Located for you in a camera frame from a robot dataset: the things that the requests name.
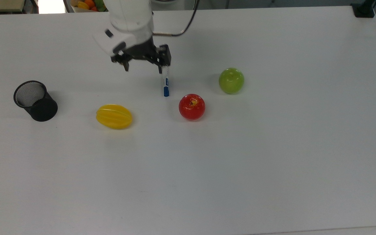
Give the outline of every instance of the plastic fruit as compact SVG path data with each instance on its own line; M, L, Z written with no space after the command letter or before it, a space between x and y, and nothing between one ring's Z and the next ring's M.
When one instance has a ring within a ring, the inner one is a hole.
M205 111L206 103L199 95L185 95L181 101L179 101L179 113L190 121L201 118Z
M78 2L78 8L89 9L89 6L84 2Z
M89 6L90 9L95 7L95 3L92 0L85 0L85 3Z
M243 83L243 73L235 68L228 68L224 70L221 73L220 78L218 79L220 88L228 94L234 94L238 92L242 88Z
M100 12L103 12L106 10L105 4L103 0L95 0L95 6Z
M123 129L132 123L133 117L130 111L121 105L106 104L98 109L97 120L106 127Z

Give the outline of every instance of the black mesh pen holder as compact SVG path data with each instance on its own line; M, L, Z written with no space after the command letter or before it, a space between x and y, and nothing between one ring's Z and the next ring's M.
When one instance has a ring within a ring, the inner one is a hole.
M45 122L57 112L57 103L47 92L46 86L37 81L21 84L14 92L14 102L38 121Z

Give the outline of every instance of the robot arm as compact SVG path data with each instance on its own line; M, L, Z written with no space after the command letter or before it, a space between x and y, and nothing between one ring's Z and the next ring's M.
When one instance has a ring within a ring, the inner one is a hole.
M153 44L153 18L150 0L104 0L110 13L110 22L94 34L98 45L111 57L112 62L129 69L132 59L147 60L162 73L170 65L167 45Z

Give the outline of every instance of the pen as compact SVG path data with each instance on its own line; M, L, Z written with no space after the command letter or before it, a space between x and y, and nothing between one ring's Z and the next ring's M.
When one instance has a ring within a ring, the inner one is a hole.
M164 70L162 79L163 79L163 96L168 97L169 96L169 67L168 66L166 66Z

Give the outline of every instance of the black cable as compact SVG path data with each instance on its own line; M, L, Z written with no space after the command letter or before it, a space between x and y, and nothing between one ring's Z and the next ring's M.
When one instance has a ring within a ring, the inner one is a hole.
M195 0L194 12L192 13L191 19L189 20L187 27L184 30L182 30L180 33L172 34L173 37L181 36L182 34L184 34L188 30L189 26L191 25L192 21L194 20L195 13L197 13L199 3L200 3L200 0Z
M187 27L184 30L180 31L179 33L161 33L161 32L156 33L156 32L154 32L153 36L178 37L178 36L181 36L182 34L184 34L188 30L189 26L192 23L192 20L194 19L195 13L198 10L199 3L200 3L200 0L195 0L195 3L194 3L194 12L192 13L191 19L190 19Z

